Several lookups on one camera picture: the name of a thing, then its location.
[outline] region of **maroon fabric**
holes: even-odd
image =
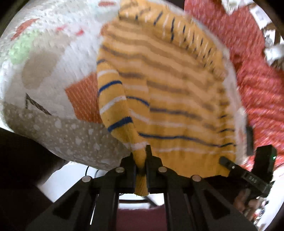
[[[275,166],[284,163],[284,71],[265,62],[264,37],[242,7],[227,15],[219,0],[185,0],[185,11],[205,24],[229,49],[242,103],[254,128],[254,146],[272,144],[278,151]],[[251,170],[254,156],[244,166]]]
[[[119,209],[117,231],[167,231],[165,207],[152,209]]]

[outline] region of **green spot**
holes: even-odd
[[[33,41],[38,35],[38,30],[29,31],[20,35],[19,39],[17,39],[8,53],[12,64],[20,64],[28,59]]]

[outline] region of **striped garment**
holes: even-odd
[[[143,172],[145,146],[178,174],[228,174],[234,122],[222,82],[222,52],[190,19],[143,0],[122,2],[98,53],[100,115]],[[145,176],[136,193],[146,195]]]

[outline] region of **yellow striped cloth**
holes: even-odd
[[[228,174],[235,159],[233,117],[222,53],[192,21],[143,0],[122,2],[98,53],[100,115],[133,153],[136,193],[146,195],[145,146],[178,174]]]

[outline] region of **metal screw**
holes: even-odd
[[[91,177],[90,176],[84,176],[83,178],[82,178],[82,181],[83,182],[89,182],[91,180]]]
[[[117,173],[123,173],[123,172],[124,172],[124,167],[117,167],[117,168],[115,169],[115,171],[116,171]]]
[[[159,167],[159,168],[158,168],[158,171],[159,171],[159,172],[166,172],[166,171],[167,171],[167,168],[164,167],[164,166],[162,166],[162,167]]]
[[[196,182],[201,181],[201,177],[200,177],[199,175],[193,175],[193,176],[192,176],[192,179],[193,179],[194,181],[196,181]]]

